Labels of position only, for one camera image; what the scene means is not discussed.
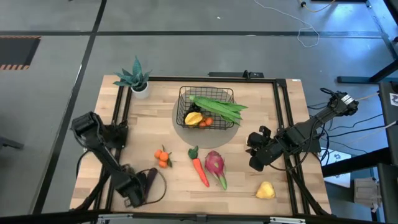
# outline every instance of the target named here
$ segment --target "cable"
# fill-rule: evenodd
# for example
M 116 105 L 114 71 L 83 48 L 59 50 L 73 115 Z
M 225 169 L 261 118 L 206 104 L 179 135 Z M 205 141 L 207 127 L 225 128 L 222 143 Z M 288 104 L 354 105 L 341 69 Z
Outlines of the cable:
M 377 96 L 379 93 L 373 93 L 373 94 L 370 94 L 369 96 L 365 96 L 365 97 L 362 97 L 362 98 L 359 98 L 359 99 L 357 99 L 357 100 L 365 100 L 365 99 L 368 99 L 368 98 L 370 98 L 370 97 L 372 97 L 372 96 Z
M 315 107 L 312 107 L 312 106 L 307 106 L 307 108 L 313 109 L 313 110 L 320 110 L 320 109 L 324 109 L 324 108 L 326 108 L 326 107 L 327 107 L 327 105 L 326 105 L 326 106 L 322 106 L 322 107 L 320 107 L 320 108 L 315 108 Z
M 274 168 L 275 170 L 279 170 L 279 171 L 291 171 L 291 170 L 296 169 L 299 165 L 301 165 L 304 162 L 305 158 L 307 157 L 308 153 L 310 152 L 311 144 L 312 144 L 312 138 L 313 138 L 313 133 L 314 133 L 314 130 L 315 130 L 315 125 L 317 123 L 318 123 L 318 121 L 314 122 L 314 124 L 312 125 L 311 135 L 310 135 L 310 143 L 308 144 L 308 149 L 305 151 L 305 155 L 303 156 L 303 159 L 301 159 L 301 161 L 298 162 L 298 164 L 296 164 L 293 167 L 288 168 L 288 169 L 281 169 L 281 168 L 278 168 L 278 167 L 274 167 L 272 164 L 269 164 L 269 166 Z
M 361 152 L 365 152 L 365 153 L 368 153 L 368 152 L 366 152 L 365 150 L 362 150 L 362 149 L 355 149 L 355 148 L 353 148 L 353 147 L 349 147 L 349 146 L 347 146 L 347 145 L 345 145 L 345 144 L 343 144 L 343 143 L 340 143 L 340 142 L 336 142 L 336 141 L 332 141 L 332 140 L 329 140 L 330 142 L 333 142 L 333 143 L 336 143 L 336 144 L 340 144 L 340 145 L 342 145 L 342 146 L 345 146 L 345 147 L 347 147 L 348 149 L 352 149 L 352 150 L 356 150 L 356 151 L 361 151 Z
M 363 138 L 367 138 L 367 137 L 369 137 L 369 136 L 371 136 L 371 135 L 373 135 L 373 134 L 377 134 L 377 133 L 379 133 L 379 132 L 381 132 L 381 131 L 386 130 L 387 128 L 390 128 L 391 126 L 395 125 L 396 123 L 397 123 L 397 121 L 394 121 L 394 122 L 392 122 L 391 124 L 389 124 L 389 125 L 387 125 L 387 126 L 381 128 L 380 130 L 377 130 L 377 131 L 372 132 L 372 133 L 370 133 L 370 134 L 368 134 L 368 135 L 365 135 L 365 136 L 362 136 L 362 137 L 360 137 L 360 138 L 357 138 L 357 139 L 355 139 L 354 141 L 351 141 L 351 142 L 346 143 L 346 144 L 352 144 L 352 143 L 357 142 L 357 141 L 359 141 L 359 140 L 361 140 L 361 139 L 363 139 Z
M 319 9 L 319 10 L 311 10 L 311 9 L 309 9 L 309 8 L 306 6 L 306 2 L 303 2 L 302 0 L 299 0 L 299 1 L 301 2 L 300 5 L 301 5 L 302 7 L 305 7 L 308 11 L 310 11 L 310 12 L 320 12 L 320 11 L 326 9 L 327 7 L 329 7 L 330 5 L 332 5 L 336 0 L 333 0 L 333 1 L 330 2 L 327 6 L 321 8 L 321 9 Z
M 333 119 L 334 119 L 334 118 L 332 118 L 332 119 L 330 120 L 330 125 L 329 125 L 329 128 L 328 128 L 328 131 L 330 131 L 331 127 L 333 126 Z
M 346 134 L 358 133 L 358 132 L 361 132 L 361 131 L 369 131 L 369 130 L 373 130 L 373 129 L 377 129 L 377 128 L 384 128 L 384 127 L 385 127 L 384 125 L 381 125 L 381 126 L 377 126 L 377 127 L 373 127 L 373 128 L 365 128 L 365 129 L 360 129 L 360 130 L 356 130 L 356 131 L 349 131 L 347 133 L 330 136 L 330 138 L 343 136 L 343 135 L 346 135 Z
M 328 153 L 328 159 L 326 160 L 325 166 L 326 166 L 326 165 L 328 165 L 329 158 L 330 158 L 330 152 L 329 152 L 329 151 L 327 151 L 327 153 Z
M 351 127 L 349 127 L 349 126 L 338 126 L 338 127 L 335 127 L 335 128 L 333 128 L 332 130 L 329 130 L 329 131 L 333 131 L 333 130 L 336 130 L 338 128 L 353 128 L 353 127 L 355 127 L 355 125 L 357 125 L 359 123 L 362 123 L 362 122 L 365 122 L 365 121 L 369 121 L 371 119 L 377 118 L 377 117 L 382 116 L 382 115 L 383 114 L 379 114 L 379 115 L 373 116 L 371 118 L 368 118 L 368 119 L 365 119 L 365 120 L 362 120 L 362 121 L 358 121 L 357 123 L 354 123 L 354 125 L 352 125 Z
M 315 105 L 308 105 L 307 107 L 309 107 L 309 106 L 319 106 L 319 105 L 323 105 L 323 104 L 328 104 L 328 103 L 318 103 L 318 104 L 315 104 Z
M 323 126 L 322 126 L 322 132 L 321 132 L 321 134 L 320 134 L 320 136 L 322 136 L 323 135 L 323 133 L 326 133 L 326 151 L 325 151 L 325 153 L 322 155 L 322 158 L 320 159 L 320 161 L 321 161 L 321 164 L 322 164 L 322 161 L 325 159 L 325 157 L 326 157 L 326 154 L 328 154 L 328 161 L 329 161 L 329 146 L 330 146 L 330 143 L 329 143 L 329 134 L 328 134 L 328 132 L 325 130 L 325 126 L 326 126 L 326 123 L 324 123 L 323 124 Z
M 79 175 L 79 169 L 80 169 L 80 163 L 81 163 L 81 159 L 87 154 L 88 150 L 86 150 L 80 157 L 79 160 L 77 160 L 77 164 L 76 164 L 76 178 Z
M 294 17 L 294 16 L 292 16 L 292 15 L 290 15 L 290 14 L 284 13 L 284 12 L 278 10 L 278 9 L 274 9 L 273 7 L 265 7 L 265 6 L 263 6 L 262 4 L 260 4 L 259 2 L 257 2 L 257 0 L 254 0 L 254 2 L 255 2 L 256 4 L 258 4 L 259 6 L 263 7 L 264 9 L 272 9 L 272 10 L 275 10 L 275 11 L 277 11 L 277 12 L 283 14 L 283 15 L 290 16 L 291 18 L 296 19 L 296 20 L 302 22 L 302 23 L 305 24 L 305 25 L 308 25 L 309 27 L 300 28 L 300 29 L 298 30 L 297 40 L 298 40 L 304 47 L 306 47 L 306 48 L 310 48 L 310 47 L 314 47 L 314 46 L 318 45 L 320 35 L 319 35 L 319 33 L 315 30 L 315 28 L 314 28 L 311 24 L 309 24 L 309 23 L 307 23 L 307 22 L 304 22 L 303 20 L 301 20 L 301 19 L 299 19 L 299 18 L 297 18 L 297 17 Z M 305 44 L 300 40 L 300 32 L 301 32 L 301 30 L 305 30 L 305 29 L 311 29 L 311 30 L 313 30 L 313 31 L 317 34 L 318 37 L 317 37 L 317 42 L 316 42 L 315 44 L 307 46 L 307 45 L 305 45 Z
M 149 169 L 144 169 L 144 170 L 140 171 L 139 173 L 145 172 L 145 171 L 149 171 Z M 166 178 L 164 177 L 164 175 L 163 175 L 159 170 L 157 171 L 157 173 L 160 174 L 160 176 L 162 177 L 162 179 L 163 179 L 163 181 L 164 181 L 164 191 L 163 191 L 163 195 L 162 195 L 159 199 L 157 199 L 157 200 L 154 200 L 154 201 L 152 201 L 152 202 L 144 202 L 142 205 L 148 205 L 148 204 L 152 204 L 152 203 L 159 202 L 159 201 L 162 200 L 162 199 L 164 198 L 164 196 L 166 195 L 166 190 L 167 190 Z

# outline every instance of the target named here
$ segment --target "white cable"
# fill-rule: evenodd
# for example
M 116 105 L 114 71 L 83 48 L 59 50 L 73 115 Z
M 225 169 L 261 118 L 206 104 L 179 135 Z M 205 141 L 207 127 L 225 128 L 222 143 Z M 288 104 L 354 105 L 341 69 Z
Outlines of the white cable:
M 369 95 L 369 96 L 365 96 L 365 97 L 362 97 L 362 98 L 359 98 L 359 99 L 357 99 L 357 100 L 366 100 L 366 99 L 368 99 L 368 98 L 370 98 L 370 97 L 372 97 L 372 96 L 377 96 L 379 93 L 374 93 L 374 94 L 371 94 L 371 95 Z
M 275 10 L 275 11 L 277 11 L 277 12 L 283 14 L 283 15 L 290 16 L 291 18 L 296 19 L 296 20 L 302 22 L 303 24 L 308 25 L 309 27 L 300 28 L 300 29 L 298 30 L 297 40 L 300 41 L 300 43 L 301 43 L 304 47 L 306 47 L 306 48 L 310 48 L 310 47 L 314 47 L 314 46 L 318 45 L 320 35 L 319 35 L 319 33 L 313 28 L 313 26 L 312 26 L 311 24 L 309 24 L 309 23 L 307 23 L 307 22 L 304 22 L 303 20 L 301 20 L 301 19 L 299 19 L 299 18 L 297 18 L 297 17 L 294 17 L 294 16 L 292 16 L 292 15 L 290 15 L 290 14 L 284 13 L 284 12 L 278 10 L 278 9 L 274 9 L 273 7 L 265 7 L 265 6 L 263 6 L 262 4 L 260 4 L 259 2 L 257 2 L 257 0 L 254 0 L 254 2 L 255 2 L 256 4 L 258 4 L 259 6 L 263 7 L 264 9 L 272 9 L 272 10 Z M 316 42 L 315 44 L 307 46 L 307 45 L 305 45 L 305 44 L 300 40 L 300 38 L 299 38 L 299 37 L 300 37 L 300 32 L 301 32 L 301 30 L 304 30 L 304 29 L 311 29 L 311 30 L 313 30 L 313 31 L 318 35 L 317 42 Z

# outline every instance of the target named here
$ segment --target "table leg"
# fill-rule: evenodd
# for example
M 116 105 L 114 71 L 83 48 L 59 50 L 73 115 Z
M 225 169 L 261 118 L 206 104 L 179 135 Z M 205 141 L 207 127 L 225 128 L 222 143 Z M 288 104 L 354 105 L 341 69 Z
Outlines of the table leg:
M 389 148 L 379 149 L 367 154 L 345 159 L 322 167 L 324 177 L 346 174 L 352 171 L 374 167 L 377 163 L 391 164 Z
M 398 78 L 386 78 L 396 70 L 398 70 L 398 60 L 394 60 L 391 64 L 387 65 L 372 77 L 337 77 L 337 82 L 356 84 L 377 84 L 380 81 L 398 82 Z

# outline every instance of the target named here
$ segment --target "gray floor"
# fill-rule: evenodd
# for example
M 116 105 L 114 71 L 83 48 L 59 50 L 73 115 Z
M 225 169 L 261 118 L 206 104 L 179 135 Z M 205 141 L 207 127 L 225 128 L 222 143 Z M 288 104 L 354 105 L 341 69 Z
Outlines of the gray floor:
M 0 30 L 91 30 L 100 5 L 99 0 L 27 2 L 0 2 Z M 318 31 L 377 31 L 364 4 L 339 3 L 313 14 L 293 0 L 259 2 L 297 16 Z M 395 35 L 397 26 L 383 8 L 382 0 L 372 0 L 372 4 L 377 15 L 381 15 L 386 32 Z M 313 8 L 324 5 L 311 4 Z M 30 22 L 25 22 L 28 20 L 20 14 L 30 18 Z M 113 0 L 106 5 L 99 29 L 298 31 L 300 27 L 299 22 L 265 10 L 254 1 Z M 313 37 L 302 39 L 306 44 L 316 41 Z M 43 37 L 30 69 L 0 71 L 0 105 L 7 105 L 0 109 L 0 135 L 26 145 L 21 151 L 5 148 L 0 152 L 3 180 L 0 216 L 26 214 L 31 208 L 87 41 L 87 37 Z M 328 100 L 327 95 L 319 92 L 320 87 L 347 91 L 355 98 L 375 93 L 377 86 L 339 85 L 335 77 L 371 76 L 392 62 L 384 42 L 375 38 L 321 38 L 318 46 L 305 49 L 296 37 L 97 37 L 72 118 L 94 110 L 102 76 L 130 68 L 135 55 L 144 68 L 153 69 L 153 75 L 206 76 L 208 72 L 248 69 L 264 72 L 269 78 L 299 78 L 308 105 Z M 333 126 L 353 124 L 380 113 L 377 98 L 370 98 L 360 102 L 359 111 L 353 117 L 335 119 Z M 356 128 L 381 124 L 382 118 L 377 118 Z M 333 134 L 345 131 L 336 130 Z M 350 142 L 364 134 L 334 141 Z M 380 133 L 350 146 L 369 152 L 386 145 L 386 136 Z M 362 153 L 333 143 L 331 148 L 356 155 Z M 68 133 L 44 212 L 68 209 L 80 154 L 79 145 Z M 347 198 L 333 196 L 338 195 L 333 186 L 328 187 L 328 191 L 333 213 L 340 217 L 370 219 L 369 209 L 347 202 Z

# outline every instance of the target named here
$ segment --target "wooden tabletop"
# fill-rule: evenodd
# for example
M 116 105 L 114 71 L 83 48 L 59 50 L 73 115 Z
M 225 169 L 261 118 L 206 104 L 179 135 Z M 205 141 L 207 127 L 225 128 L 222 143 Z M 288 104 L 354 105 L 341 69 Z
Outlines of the wooden tabletop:
M 99 91 L 95 113 L 101 116 L 104 124 L 111 122 L 118 87 L 113 85 L 117 76 L 105 75 Z M 218 181 L 207 174 L 210 187 L 205 187 L 193 168 L 187 151 L 192 146 L 180 139 L 172 125 L 172 110 L 178 99 L 181 86 L 215 86 L 231 88 L 234 99 L 248 109 L 242 110 L 241 127 L 229 143 L 214 148 L 225 159 L 227 190 L 223 190 Z M 307 104 L 300 80 L 287 80 L 290 104 L 294 122 L 308 119 Z M 282 90 L 281 97 L 284 123 L 287 125 Z M 123 113 L 122 103 L 118 121 Z M 121 153 L 121 164 L 130 164 L 135 170 L 158 167 L 154 152 L 165 146 L 173 162 L 173 168 L 159 170 L 167 180 L 167 193 L 163 200 L 139 208 L 126 208 L 124 199 L 114 192 L 111 210 L 114 212 L 151 212 L 151 213 L 207 213 L 223 215 L 291 215 L 289 190 L 286 172 L 265 167 L 257 172 L 249 167 L 250 155 L 244 150 L 246 138 L 260 125 L 272 130 L 278 127 L 274 93 L 271 84 L 267 83 L 199 83 L 199 82 L 150 82 L 150 97 L 138 100 L 132 97 L 128 116 L 129 137 Z M 200 149 L 199 158 L 204 164 L 209 149 Z M 273 165 L 284 168 L 280 157 Z M 305 184 L 322 208 L 330 212 L 328 196 L 323 181 L 320 163 L 314 155 L 309 154 L 302 164 Z M 88 153 L 82 160 L 70 208 L 79 206 L 91 192 L 100 176 L 101 164 L 97 158 Z M 276 197 L 258 199 L 254 195 L 262 181 L 273 184 Z M 300 191 L 295 186 L 298 209 L 302 212 Z M 158 176 L 155 180 L 148 201 L 159 198 L 164 190 L 164 183 Z M 108 184 L 104 188 L 101 208 L 104 208 Z

